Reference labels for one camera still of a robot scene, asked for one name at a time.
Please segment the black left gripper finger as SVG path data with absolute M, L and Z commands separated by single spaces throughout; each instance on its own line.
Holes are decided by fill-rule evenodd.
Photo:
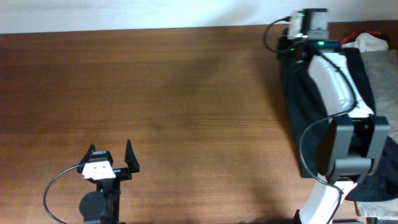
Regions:
M 139 163 L 136 159 L 136 156 L 132 149 L 131 141 L 129 139 L 127 140 L 126 143 L 124 161 L 127 164 L 127 167 L 131 173 L 138 173 L 140 171 Z
M 83 156 L 83 158 L 82 158 L 81 161 L 79 162 L 79 165 L 82 166 L 82 165 L 86 164 L 86 163 L 90 160 L 92 153 L 95 152 L 95 149 L 96 149 L 96 148 L 95 148 L 95 145 L 94 145 L 94 144 L 91 144 L 91 145 L 89 146 L 89 148 L 88 148 L 86 154 Z

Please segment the black trousers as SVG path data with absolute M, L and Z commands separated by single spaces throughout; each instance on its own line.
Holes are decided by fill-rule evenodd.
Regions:
M 343 49 L 348 60 L 349 72 L 366 104 L 376 112 L 373 91 L 368 74 L 356 48 Z M 295 144 L 299 145 L 302 132 L 312 123 L 327 116 L 323 100 L 313 80 L 308 76 L 307 68 L 294 68 L 290 58 L 280 60 L 280 80 L 284 92 L 290 130 Z M 318 174 L 315 165 L 315 151 L 318 143 L 328 129 L 324 121 L 311 128 L 305 135 L 302 154 L 308 169 L 299 161 L 303 178 Z M 397 143 L 388 138 L 382 152 L 377 171 L 364 179 L 347 196 L 353 202 L 382 202 L 397 198 Z

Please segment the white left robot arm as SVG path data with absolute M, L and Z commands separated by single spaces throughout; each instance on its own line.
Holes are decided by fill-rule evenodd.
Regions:
M 84 223 L 119 222 L 121 182 L 131 180 L 140 171 L 130 140 L 126 143 L 124 162 L 126 167 L 114 169 L 111 153 L 97 151 L 94 144 L 90 145 L 77 168 L 84 179 L 96 185 L 96 190 L 83 196 L 79 204 Z

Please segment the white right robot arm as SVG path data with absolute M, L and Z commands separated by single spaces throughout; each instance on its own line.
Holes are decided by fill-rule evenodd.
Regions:
M 374 110 L 359 52 L 335 40 L 282 36 L 277 58 L 301 175 L 315 180 L 294 222 L 332 223 L 344 200 L 385 199 L 375 180 L 389 122 Z

